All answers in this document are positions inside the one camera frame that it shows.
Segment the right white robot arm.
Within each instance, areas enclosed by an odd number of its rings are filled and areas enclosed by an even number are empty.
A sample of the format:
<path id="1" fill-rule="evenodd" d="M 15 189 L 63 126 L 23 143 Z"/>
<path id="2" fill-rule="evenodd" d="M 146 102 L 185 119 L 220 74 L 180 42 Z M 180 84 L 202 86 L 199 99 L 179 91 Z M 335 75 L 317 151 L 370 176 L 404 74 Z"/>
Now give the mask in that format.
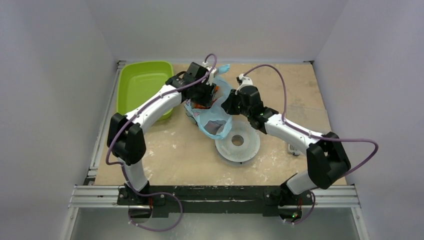
<path id="1" fill-rule="evenodd" d="M 245 116 L 255 130 L 283 140 L 306 156 L 307 169 L 281 185 L 280 196 L 288 204 L 298 200 L 305 191 L 328 189 L 351 169 L 350 160 L 335 133 L 315 132 L 284 118 L 264 105 L 255 86 L 230 90 L 221 107 L 227 114 Z"/>

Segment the red fake fruits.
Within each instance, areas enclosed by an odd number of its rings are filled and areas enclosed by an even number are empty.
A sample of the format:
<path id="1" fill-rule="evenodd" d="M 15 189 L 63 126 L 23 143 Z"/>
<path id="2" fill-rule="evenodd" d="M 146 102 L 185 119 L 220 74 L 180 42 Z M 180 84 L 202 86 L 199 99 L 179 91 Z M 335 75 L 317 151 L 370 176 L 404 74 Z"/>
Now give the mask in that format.
<path id="1" fill-rule="evenodd" d="M 219 86 L 216 86 L 215 88 L 214 88 L 214 91 L 213 91 L 213 96 L 212 96 L 212 100 L 211 100 L 211 103 L 209 104 L 209 105 L 202 105 L 202 104 L 199 104 L 199 103 L 195 103 L 195 102 L 193 102 L 192 104 L 191 104 L 191 106 L 193 107 L 193 108 L 195 108 L 195 109 L 210 109 L 211 107 L 212 107 L 212 105 L 217 101 L 217 99 L 219 98 L 218 97 L 218 95 L 217 95 L 217 92 L 220 90 L 220 87 Z"/>

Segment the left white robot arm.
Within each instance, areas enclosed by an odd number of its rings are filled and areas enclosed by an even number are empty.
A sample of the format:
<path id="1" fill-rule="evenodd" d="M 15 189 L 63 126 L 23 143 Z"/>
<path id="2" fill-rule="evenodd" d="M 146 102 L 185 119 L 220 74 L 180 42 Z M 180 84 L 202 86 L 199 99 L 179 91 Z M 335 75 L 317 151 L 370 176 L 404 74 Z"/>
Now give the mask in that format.
<path id="1" fill-rule="evenodd" d="M 124 176 L 124 185 L 130 189 L 129 197 L 138 205 L 146 203 L 150 184 L 145 176 L 142 159 L 147 151 L 145 133 L 161 116 L 186 100 L 212 103 L 215 85 L 216 62 L 192 62 L 188 69 L 168 78 L 149 100 L 134 110 L 115 113 L 109 122 L 105 163 L 117 165 Z"/>

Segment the blue plastic bag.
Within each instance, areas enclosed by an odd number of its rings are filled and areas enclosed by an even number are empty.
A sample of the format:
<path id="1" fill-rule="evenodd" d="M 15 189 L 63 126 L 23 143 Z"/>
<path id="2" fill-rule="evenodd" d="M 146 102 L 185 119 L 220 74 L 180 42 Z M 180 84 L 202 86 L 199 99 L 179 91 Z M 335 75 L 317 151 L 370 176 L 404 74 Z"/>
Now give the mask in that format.
<path id="1" fill-rule="evenodd" d="M 186 100 L 183 104 L 189 120 L 195 123 L 199 130 L 213 140 L 224 139 L 232 129 L 233 117 L 226 113 L 221 104 L 228 98 L 232 87 L 221 77 L 230 70 L 230 65 L 221 65 L 214 76 L 216 84 L 215 96 L 211 107 L 205 108 Z"/>

